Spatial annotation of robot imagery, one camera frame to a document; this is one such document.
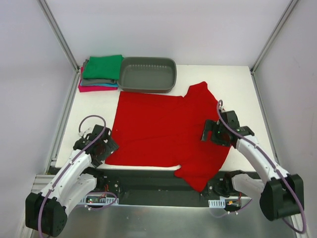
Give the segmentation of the red t shirt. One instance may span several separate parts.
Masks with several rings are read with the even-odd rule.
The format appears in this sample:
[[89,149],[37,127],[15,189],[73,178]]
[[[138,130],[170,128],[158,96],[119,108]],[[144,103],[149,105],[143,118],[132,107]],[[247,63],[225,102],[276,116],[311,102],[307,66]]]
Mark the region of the red t shirt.
[[106,163],[175,166],[175,176],[201,192],[229,153],[201,140],[205,121],[218,120],[216,105],[206,82],[191,85],[185,96],[121,92],[112,128],[119,148]]

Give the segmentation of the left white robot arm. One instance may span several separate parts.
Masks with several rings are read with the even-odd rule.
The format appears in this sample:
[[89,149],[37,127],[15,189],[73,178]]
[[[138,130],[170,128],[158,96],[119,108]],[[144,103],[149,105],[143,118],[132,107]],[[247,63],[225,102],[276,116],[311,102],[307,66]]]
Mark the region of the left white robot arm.
[[100,193],[99,198],[104,199],[109,191],[103,172],[97,168],[118,148],[105,126],[96,124],[92,132],[81,136],[54,178],[41,191],[27,196],[26,227],[57,237],[84,197]]

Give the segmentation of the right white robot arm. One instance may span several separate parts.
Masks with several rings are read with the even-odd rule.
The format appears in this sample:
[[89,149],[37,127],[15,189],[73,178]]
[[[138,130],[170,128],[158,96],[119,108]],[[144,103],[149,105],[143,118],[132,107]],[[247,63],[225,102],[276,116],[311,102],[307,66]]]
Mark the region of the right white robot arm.
[[220,146],[232,146],[253,166],[260,177],[251,178],[246,172],[227,172],[214,186],[216,194],[229,197],[240,192],[257,200],[264,216],[274,221],[296,214],[304,215],[304,183],[298,174],[290,174],[271,159],[260,146],[254,132],[241,126],[234,111],[218,111],[219,120],[206,120],[202,141]]

